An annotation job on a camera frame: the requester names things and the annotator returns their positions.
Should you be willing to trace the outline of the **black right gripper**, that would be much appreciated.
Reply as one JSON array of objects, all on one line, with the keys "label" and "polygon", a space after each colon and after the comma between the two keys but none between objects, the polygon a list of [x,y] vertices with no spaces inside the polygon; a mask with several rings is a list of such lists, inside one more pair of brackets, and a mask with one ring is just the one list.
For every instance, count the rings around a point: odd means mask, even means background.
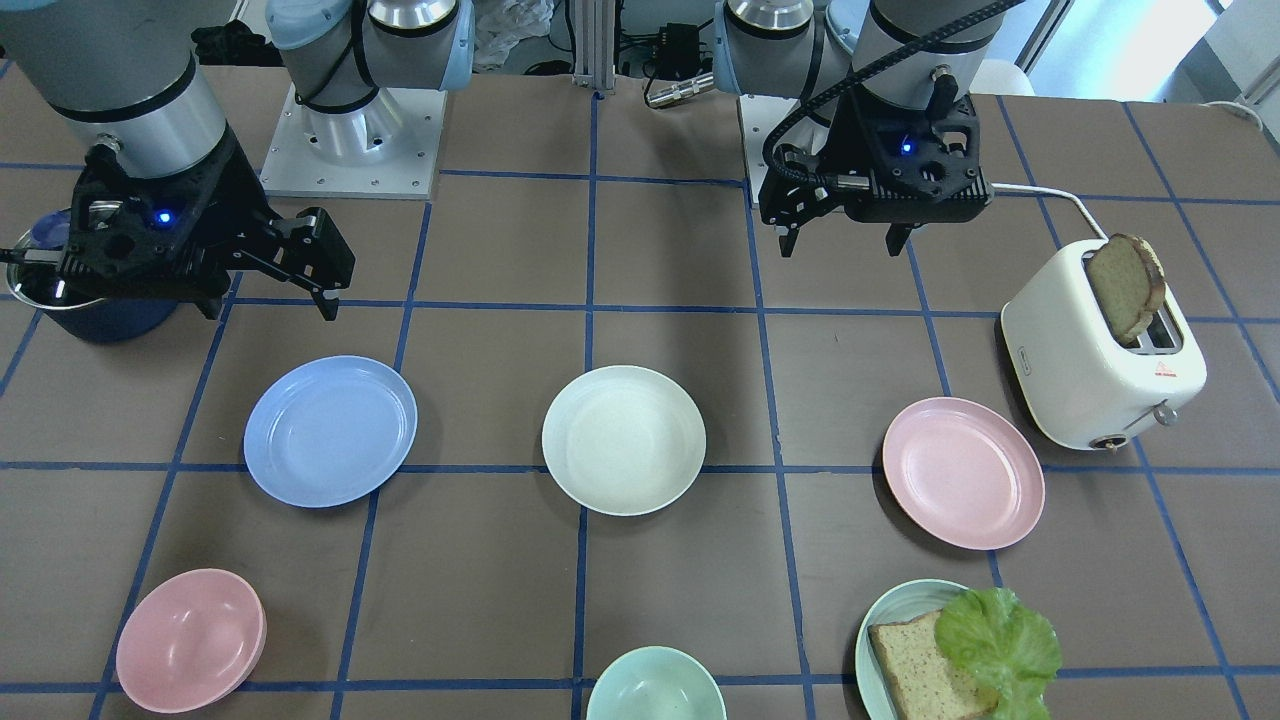
[{"label": "black right gripper", "polygon": [[230,129],[204,160],[157,179],[129,177],[115,150],[92,146],[58,264],[81,293],[193,302],[212,322],[221,322],[233,272],[294,284],[334,322],[353,270],[355,254],[324,209],[285,218],[270,208]]}]

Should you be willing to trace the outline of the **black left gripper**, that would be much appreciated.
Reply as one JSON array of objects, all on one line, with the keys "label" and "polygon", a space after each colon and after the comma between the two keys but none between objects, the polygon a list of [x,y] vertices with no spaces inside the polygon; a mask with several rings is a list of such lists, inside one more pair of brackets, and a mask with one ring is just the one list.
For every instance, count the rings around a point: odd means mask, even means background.
[{"label": "black left gripper", "polygon": [[801,225],[835,210],[855,222],[891,224],[884,246],[897,258],[916,225],[970,222],[995,196],[980,168],[980,123],[968,94],[933,118],[855,87],[836,101],[826,145],[814,158],[791,143],[782,154],[791,170],[865,179],[864,186],[819,190],[768,170],[758,204],[763,222],[777,225],[782,258],[794,255]]}]

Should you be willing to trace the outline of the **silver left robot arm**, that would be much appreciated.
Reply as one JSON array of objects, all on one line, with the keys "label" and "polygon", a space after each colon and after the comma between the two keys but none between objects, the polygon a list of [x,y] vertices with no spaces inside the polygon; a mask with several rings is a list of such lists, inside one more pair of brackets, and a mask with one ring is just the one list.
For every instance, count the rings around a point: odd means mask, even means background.
[{"label": "silver left robot arm", "polygon": [[966,223],[995,197],[970,86],[1010,1],[722,1],[716,86],[785,97],[764,138],[762,220],[790,258],[833,211],[886,225],[891,255],[929,224]]}]

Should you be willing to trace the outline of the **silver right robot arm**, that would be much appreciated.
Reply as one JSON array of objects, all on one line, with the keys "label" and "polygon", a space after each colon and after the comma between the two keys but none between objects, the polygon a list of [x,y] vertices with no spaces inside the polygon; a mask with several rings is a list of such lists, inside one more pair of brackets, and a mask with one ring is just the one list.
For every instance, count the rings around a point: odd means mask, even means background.
[{"label": "silver right robot arm", "polygon": [[[370,167],[410,152],[393,91],[472,74],[471,1],[270,1],[271,42],[312,154]],[[307,292],[334,320],[355,254],[321,208],[274,211],[189,38],[147,1],[5,1],[3,47],[84,145],[59,249],[6,249],[91,299],[165,299],[214,319],[233,272]]]}]

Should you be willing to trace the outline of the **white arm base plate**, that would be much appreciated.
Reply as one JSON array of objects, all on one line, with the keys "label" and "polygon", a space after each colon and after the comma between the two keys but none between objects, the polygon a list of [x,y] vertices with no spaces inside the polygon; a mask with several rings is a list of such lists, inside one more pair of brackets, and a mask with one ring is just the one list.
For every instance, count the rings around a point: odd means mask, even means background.
[{"label": "white arm base plate", "polygon": [[447,92],[383,88],[364,108],[315,111],[288,97],[260,181],[271,197],[428,201]]},{"label": "white arm base plate", "polygon": [[[750,184],[751,206],[759,209],[762,186],[768,165],[764,143],[769,133],[800,105],[797,99],[765,95],[739,97],[739,119],[742,131],[742,156]],[[818,120],[805,118],[790,128],[780,143],[791,143],[810,154],[820,151],[829,135],[833,110],[818,111]]]}]

